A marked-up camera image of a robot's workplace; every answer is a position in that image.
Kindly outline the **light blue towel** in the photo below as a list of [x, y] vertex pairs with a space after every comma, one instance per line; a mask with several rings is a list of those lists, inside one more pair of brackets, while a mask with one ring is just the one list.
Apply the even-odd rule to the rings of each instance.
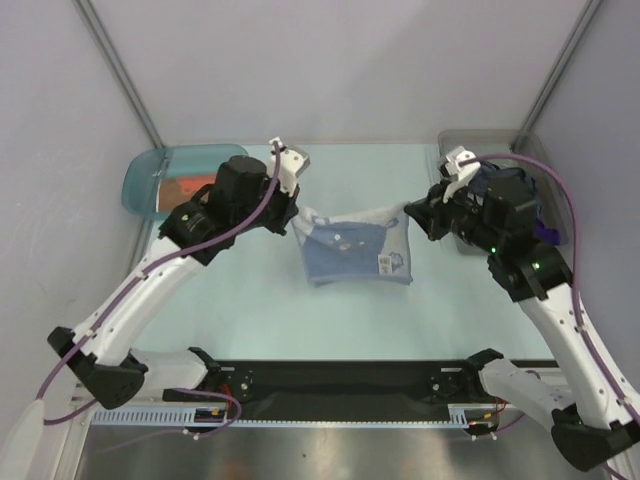
[[403, 203], [326, 216], [301, 206], [292, 220], [309, 283], [412, 283], [409, 217]]

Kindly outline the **brown orange towel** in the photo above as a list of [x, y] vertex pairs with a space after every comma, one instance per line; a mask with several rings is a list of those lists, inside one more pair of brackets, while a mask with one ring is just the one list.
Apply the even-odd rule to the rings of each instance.
[[170, 212], [176, 206], [188, 201], [203, 186], [213, 184], [215, 180], [215, 173], [163, 179], [157, 190], [156, 211]]

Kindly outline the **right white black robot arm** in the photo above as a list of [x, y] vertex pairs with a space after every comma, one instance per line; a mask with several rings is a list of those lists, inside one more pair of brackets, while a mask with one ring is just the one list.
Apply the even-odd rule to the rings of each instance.
[[490, 181], [480, 203], [452, 179], [404, 208], [427, 237], [453, 234], [487, 253], [493, 280], [528, 316], [560, 368], [567, 391], [486, 349], [466, 361], [463, 395], [502, 399], [543, 426], [564, 459], [587, 472], [639, 442], [639, 393], [625, 380], [589, 319], [577, 276], [535, 232], [534, 194], [516, 177]]

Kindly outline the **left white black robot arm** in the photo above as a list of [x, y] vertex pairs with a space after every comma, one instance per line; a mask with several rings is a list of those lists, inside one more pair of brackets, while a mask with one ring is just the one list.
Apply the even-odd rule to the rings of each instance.
[[298, 213], [299, 178], [309, 164], [292, 147], [274, 147], [267, 163], [231, 157], [213, 182], [171, 211], [143, 259], [91, 318], [49, 334], [60, 363], [97, 403], [115, 409], [143, 390], [199, 400], [217, 394], [221, 368], [204, 350], [158, 353], [133, 345], [162, 304], [238, 235], [255, 228], [285, 234]]

